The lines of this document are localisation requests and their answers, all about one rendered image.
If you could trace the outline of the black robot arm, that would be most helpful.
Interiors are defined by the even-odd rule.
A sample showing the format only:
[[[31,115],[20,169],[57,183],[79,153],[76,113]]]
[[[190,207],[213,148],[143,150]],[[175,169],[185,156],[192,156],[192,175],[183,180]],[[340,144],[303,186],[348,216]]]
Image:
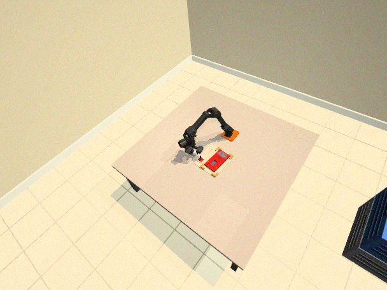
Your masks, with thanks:
[[[189,146],[189,144],[193,144],[195,142],[194,137],[196,137],[197,129],[206,121],[207,118],[217,118],[217,120],[221,123],[220,127],[225,131],[224,136],[231,138],[234,129],[225,122],[221,115],[221,112],[215,107],[209,108],[207,111],[204,111],[202,115],[198,118],[198,120],[192,126],[189,126],[185,130],[185,133],[183,134],[184,138],[178,141],[180,148],[186,146],[186,153],[192,154],[194,152],[194,147]]]

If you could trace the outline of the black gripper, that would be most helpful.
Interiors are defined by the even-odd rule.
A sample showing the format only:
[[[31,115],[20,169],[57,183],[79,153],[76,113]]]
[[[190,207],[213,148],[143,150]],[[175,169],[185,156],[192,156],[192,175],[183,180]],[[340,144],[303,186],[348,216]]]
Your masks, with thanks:
[[[188,143],[188,144],[189,144],[189,143]],[[202,150],[203,150],[204,148],[203,148],[202,146],[197,147],[197,146],[195,146],[195,145],[196,145],[195,142],[194,142],[193,144],[189,144],[189,146],[193,146],[194,149],[196,149],[197,155],[198,155],[198,153],[201,154],[201,153],[202,153]]]

